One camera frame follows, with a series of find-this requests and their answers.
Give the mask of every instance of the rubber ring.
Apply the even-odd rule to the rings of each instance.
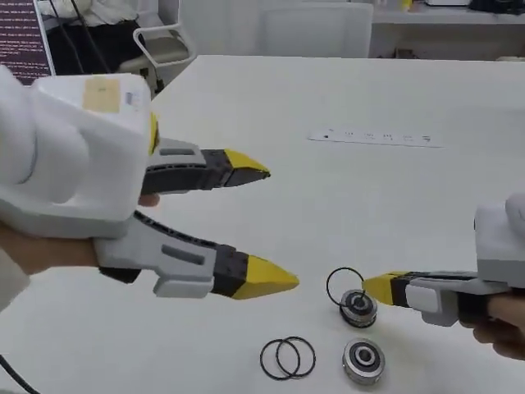
[[[350,267],[340,267],[335,270],[333,270],[330,275],[328,275],[328,278],[326,279],[326,294],[328,295],[328,298],[330,298],[330,301],[336,304],[337,306],[340,306],[342,308],[346,308],[348,305],[341,304],[338,300],[336,300],[332,294],[330,293],[330,280],[331,277],[334,276],[335,273],[338,273],[339,271],[350,271],[352,273],[355,273],[359,279],[361,279],[361,282],[364,282],[363,275],[361,275],[356,269],[350,268]]]
[[[297,349],[297,347],[295,347],[295,345],[290,342],[290,341],[287,341],[286,339],[273,339],[271,341],[269,341],[266,345],[264,345],[261,349],[261,355],[259,356],[259,363],[261,364],[261,369],[262,371],[271,379],[273,380],[276,380],[276,381],[284,381],[284,380],[289,380],[289,379],[292,379],[293,378],[293,375],[290,376],[276,376],[272,373],[270,373],[270,371],[268,371],[266,369],[266,367],[264,366],[264,361],[263,361],[263,356],[264,356],[264,352],[266,351],[266,349],[273,345],[274,343],[279,343],[279,346],[281,346],[283,343],[286,343],[286,345],[290,346],[292,349],[294,349],[294,352],[295,354],[297,355],[297,367],[295,368],[295,371],[294,371],[294,375],[299,371],[299,368],[301,368],[301,354],[299,353],[299,349]]]
[[[302,342],[303,344],[305,344],[306,346],[308,346],[310,348],[310,351],[312,352],[313,361],[312,361],[312,366],[308,369],[308,371],[306,371],[304,373],[298,373],[299,370],[297,369],[293,373],[291,373],[288,369],[286,369],[283,366],[283,364],[281,363],[281,359],[279,358],[279,352],[281,351],[281,346],[282,346],[282,344],[285,341],[286,341],[286,343],[289,343],[290,341],[299,341],[299,342]],[[315,349],[313,349],[312,344],[310,342],[308,342],[306,339],[304,339],[302,337],[287,337],[287,338],[285,338],[283,340],[283,342],[281,342],[279,344],[279,346],[276,349],[276,360],[277,360],[277,365],[279,365],[279,368],[281,369],[281,371],[286,373],[289,378],[305,378],[309,374],[311,374],[313,369],[315,368],[315,364],[317,362],[317,357],[316,357]]]

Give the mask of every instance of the white tabletop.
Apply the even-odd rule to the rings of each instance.
[[[342,265],[364,276],[475,268],[476,205],[525,188],[524,91],[519,63],[200,57],[155,101],[163,135],[240,150],[273,176],[169,196],[149,212],[269,258],[301,285],[249,301],[160,300],[152,274],[121,286],[95,271],[52,271],[2,313],[0,349],[42,393],[318,394],[360,390],[340,362],[360,336],[386,354],[386,375],[371,392],[519,392],[525,364],[478,345],[468,330],[380,306],[377,323],[358,331],[324,283]],[[438,135],[445,147],[307,140],[327,127]],[[334,291],[354,286],[356,278],[340,277]],[[312,342],[317,367],[274,382],[259,351],[289,335]],[[267,361],[273,368],[272,355]],[[21,392],[2,373],[0,387]]]

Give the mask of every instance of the finger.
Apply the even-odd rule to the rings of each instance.
[[[143,207],[154,207],[158,205],[160,199],[159,195],[141,195],[139,198],[139,204]]]
[[[465,323],[465,322],[462,322],[462,321],[459,321],[459,324],[461,324],[465,328],[476,328],[478,326],[478,324]]]
[[[525,361],[525,345],[515,342],[496,342],[492,348],[498,355],[508,359]]]
[[[498,341],[523,342],[523,334],[515,326],[506,323],[486,323],[474,328],[474,337],[480,343]]]
[[[488,304],[489,315],[519,328],[525,328],[525,298],[495,295]]]

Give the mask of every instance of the chair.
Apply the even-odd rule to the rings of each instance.
[[[197,56],[194,45],[181,23],[182,0],[179,0],[179,4],[177,23],[172,25],[162,23],[158,16],[156,0],[138,0],[135,4],[140,27],[133,33],[133,38],[144,55],[123,62],[119,72],[142,75],[152,90],[156,88],[157,92],[161,89],[158,86],[158,69],[168,66],[184,68]]]
[[[297,2],[262,10],[262,55],[368,57],[373,5]]]

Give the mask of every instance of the label sticker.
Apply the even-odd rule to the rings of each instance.
[[[82,107],[95,112],[119,113],[121,82],[103,76],[86,80]]]
[[[444,146],[435,135],[392,134],[343,129],[315,131],[308,136],[308,139],[351,144],[419,146],[423,148],[442,148]]]

